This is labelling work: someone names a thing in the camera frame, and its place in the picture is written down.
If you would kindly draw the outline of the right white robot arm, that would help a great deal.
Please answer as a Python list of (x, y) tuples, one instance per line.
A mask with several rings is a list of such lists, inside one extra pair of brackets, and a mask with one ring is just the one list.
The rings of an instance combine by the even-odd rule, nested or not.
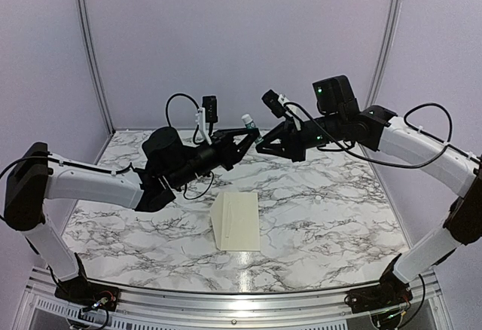
[(283, 95), (268, 90), (262, 96), (271, 112), (285, 121), (264, 136), (258, 153), (300, 162), (308, 148), (329, 143), (348, 153), (342, 144), (347, 141), (400, 159), (400, 169), (421, 169), (456, 195), (442, 224), (384, 270), (373, 299), (388, 306), (423, 271), (481, 238), (481, 161), (387, 108), (372, 105), (361, 110), (345, 75), (317, 81), (313, 89), (320, 117), (307, 121), (295, 114), (299, 105)]

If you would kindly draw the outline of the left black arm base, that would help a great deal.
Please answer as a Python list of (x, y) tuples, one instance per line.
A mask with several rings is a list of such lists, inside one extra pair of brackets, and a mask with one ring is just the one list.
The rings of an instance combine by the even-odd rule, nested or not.
[(56, 290), (54, 296), (64, 301), (92, 307), (96, 302), (107, 299), (102, 305), (107, 311), (115, 311), (117, 308), (120, 289), (100, 283), (93, 283), (88, 280), (84, 265), (77, 253), (75, 258), (78, 263), (78, 275), (66, 281), (55, 280)]

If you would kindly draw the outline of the cream paper envelope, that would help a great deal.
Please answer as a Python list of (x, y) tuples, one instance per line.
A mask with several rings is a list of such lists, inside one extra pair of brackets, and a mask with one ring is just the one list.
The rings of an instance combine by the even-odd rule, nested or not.
[(260, 252), (258, 194), (221, 192), (210, 208), (217, 249), (226, 252)]

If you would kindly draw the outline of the green white glue stick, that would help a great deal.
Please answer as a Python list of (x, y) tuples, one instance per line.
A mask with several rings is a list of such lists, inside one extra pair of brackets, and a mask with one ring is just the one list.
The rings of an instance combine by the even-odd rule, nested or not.
[[(250, 114), (246, 113), (241, 118), (242, 118), (242, 121), (243, 121), (243, 123), (244, 123), (244, 125), (247, 129), (257, 129), (258, 128)], [(255, 140), (255, 144), (257, 145), (261, 141), (262, 141), (262, 136), (261, 136), (261, 134), (258, 134), (258, 137)]]

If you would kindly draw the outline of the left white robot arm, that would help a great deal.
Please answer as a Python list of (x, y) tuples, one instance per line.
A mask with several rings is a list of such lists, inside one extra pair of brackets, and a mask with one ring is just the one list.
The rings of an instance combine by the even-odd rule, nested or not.
[(155, 130), (142, 143), (143, 168), (108, 170), (71, 161), (34, 143), (5, 168), (4, 219), (23, 234), (78, 303), (95, 297), (78, 257), (44, 213), (45, 200), (73, 199), (109, 203), (137, 212), (157, 212), (175, 199), (175, 192), (215, 168), (232, 170), (259, 136), (257, 129), (217, 130), (198, 146), (184, 145), (173, 127)]

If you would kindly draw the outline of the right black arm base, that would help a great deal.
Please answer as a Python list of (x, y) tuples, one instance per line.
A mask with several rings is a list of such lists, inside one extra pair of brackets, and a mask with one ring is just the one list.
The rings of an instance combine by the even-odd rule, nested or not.
[(395, 263), (400, 257), (398, 255), (389, 263), (379, 278), (378, 284), (351, 289), (347, 292), (344, 303), (353, 313), (407, 304), (413, 299), (408, 283), (403, 283), (394, 275)]

